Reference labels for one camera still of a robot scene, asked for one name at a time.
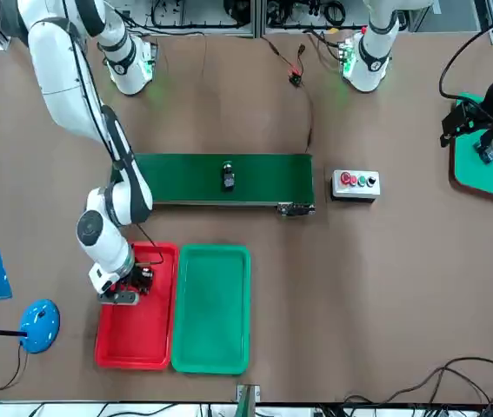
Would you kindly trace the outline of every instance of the blue desk lamp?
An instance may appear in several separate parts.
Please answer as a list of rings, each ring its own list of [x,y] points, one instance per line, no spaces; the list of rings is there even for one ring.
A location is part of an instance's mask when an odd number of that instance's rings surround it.
[[[9,280],[0,253],[0,300],[12,298]],[[20,344],[30,354],[47,350],[55,341],[60,327],[60,314],[51,300],[34,301],[22,314],[18,331],[0,330],[0,336],[20,338]]]

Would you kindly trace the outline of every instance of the control panel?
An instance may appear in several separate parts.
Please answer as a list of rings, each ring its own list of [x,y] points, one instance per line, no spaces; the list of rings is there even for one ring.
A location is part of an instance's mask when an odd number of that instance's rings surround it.
[[[380,195],[381,183],[376,171],[336,169],[331,177],[331,199],[373,202]]]

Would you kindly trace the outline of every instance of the brown table surface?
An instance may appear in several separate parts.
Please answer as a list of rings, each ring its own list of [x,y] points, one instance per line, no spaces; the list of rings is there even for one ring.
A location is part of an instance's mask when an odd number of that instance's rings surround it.
[[[237,377],[96,365],[99,304],[75,225],[89,190],[107,183],[108,157],[52,122],[20,43],[0,52],[0,249],[14,292],[0,302],[0,328],[16,328],[36,298],[51,298],[62,314],[53,348],[31,356],[21,382],[0,399],[219,401],[233,400],[237,383],[255,383],[265,401],[352,392],[378,401],[452,357],[493,358],[493,202],[451,188],[438,139],[450,102],[437,80],[467,38],[400,36],[380,89],[363,95],[339,79],[321,45],[322,61],[306,36],[274,36],[291,60],[306,44],[316,214],[187,207],[160,208],[148,220],[159,241],[249,248],[250,366]],[[174,36],[160,44],[157,79],[134,97],[117,92],[90,46],[98,88],[135,151],[304,151],[309,102],[263,40]],[[493,47],[484,37],[457,62],[447,89],[482,94],[492,81]],[[378,170],[382,195],[368,206],[330,202],[325,181],[337,168]],[[0,385],[16,350],[15,340],[0,337]],[[493,393],[493,367],[459,368]],[[429,395],[426,387],[399,400]],[[438,400],[478,402],[452,375]]]

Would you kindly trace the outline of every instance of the red tray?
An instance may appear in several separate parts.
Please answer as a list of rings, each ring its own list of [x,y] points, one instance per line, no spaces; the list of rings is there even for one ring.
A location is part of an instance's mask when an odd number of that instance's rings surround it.
[[[100,367],[162,370],[169,365],[173,331],[178,248],[171,243],[132,242],[138,262],[153,265],[150,293],[136,306],[104,305],[99,316],[96,362]]]

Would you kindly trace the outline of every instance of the red button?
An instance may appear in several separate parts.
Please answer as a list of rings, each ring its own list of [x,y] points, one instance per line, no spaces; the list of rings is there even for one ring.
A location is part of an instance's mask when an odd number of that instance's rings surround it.
[[[350,174],[348,172],[342,172],[341,173],[341,182],[344,185],[349,185],[350,184]]]

